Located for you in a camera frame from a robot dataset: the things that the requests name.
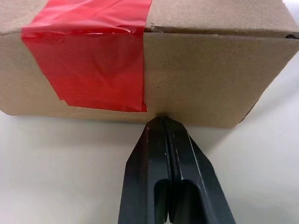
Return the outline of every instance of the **red packing tape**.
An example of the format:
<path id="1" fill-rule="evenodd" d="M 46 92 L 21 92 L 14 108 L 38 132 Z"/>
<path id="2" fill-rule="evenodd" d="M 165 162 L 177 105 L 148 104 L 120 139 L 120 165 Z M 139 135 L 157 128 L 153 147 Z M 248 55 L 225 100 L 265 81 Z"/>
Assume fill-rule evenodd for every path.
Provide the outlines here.
<path id="1" fill-rule="evenodd" d="M 143 32 L 151 0 L 50 0 L 22 40 L 68 105 L 145 112 Z"/>

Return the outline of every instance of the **brown cardboard box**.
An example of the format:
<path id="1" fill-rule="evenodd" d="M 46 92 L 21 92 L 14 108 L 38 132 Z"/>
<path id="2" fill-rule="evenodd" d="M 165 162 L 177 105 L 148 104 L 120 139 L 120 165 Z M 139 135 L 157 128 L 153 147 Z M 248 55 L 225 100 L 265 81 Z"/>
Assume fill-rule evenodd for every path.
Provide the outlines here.
<path id="1" fill-rule="evenodd" d="M 281 0 L 153 0 L 144 35 L 147 113 L 59 101 L 20 38 L 47 0 L 2 0 L 0 110 L 146 122 L 168 114 L 185 124 L 234 127 L 299 50 L 299 28 Z"/>

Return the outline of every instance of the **black tool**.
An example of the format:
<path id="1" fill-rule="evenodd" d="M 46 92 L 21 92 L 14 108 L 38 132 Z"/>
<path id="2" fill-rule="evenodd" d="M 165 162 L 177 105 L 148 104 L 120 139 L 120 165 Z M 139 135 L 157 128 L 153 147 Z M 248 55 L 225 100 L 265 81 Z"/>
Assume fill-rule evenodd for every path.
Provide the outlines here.
<path id="1" fill-rule="evenodd" d="M 118 224 L 235 224 L 214 169 L 174 120 L 146 124 L 125 170 Z"/>

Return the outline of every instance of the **white surface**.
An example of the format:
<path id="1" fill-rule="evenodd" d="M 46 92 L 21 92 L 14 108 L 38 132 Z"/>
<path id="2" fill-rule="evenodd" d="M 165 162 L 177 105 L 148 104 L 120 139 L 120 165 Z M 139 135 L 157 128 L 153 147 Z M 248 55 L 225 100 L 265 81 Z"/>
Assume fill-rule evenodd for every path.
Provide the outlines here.
<path id="1" fill-rule="evenodd" d="M 299 2 L 289 0 L 294 15 Z M 0 113 L 1 224 L 116 224 L 143 125 Z M 299 223 L 299 54 L 235 129 L 189 127 L 238 224 Z"/>

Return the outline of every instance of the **clamp jaw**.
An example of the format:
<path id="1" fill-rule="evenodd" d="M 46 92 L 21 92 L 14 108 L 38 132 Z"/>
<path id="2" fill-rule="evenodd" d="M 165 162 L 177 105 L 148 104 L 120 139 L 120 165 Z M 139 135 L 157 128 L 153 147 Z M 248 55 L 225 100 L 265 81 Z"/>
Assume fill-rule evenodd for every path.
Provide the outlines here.
<path id="1" fill-rule="evenodd" d="M 158 117 L 125 170 L 118 224 L 235 224 L 208 158 L 185 127 Z"/>

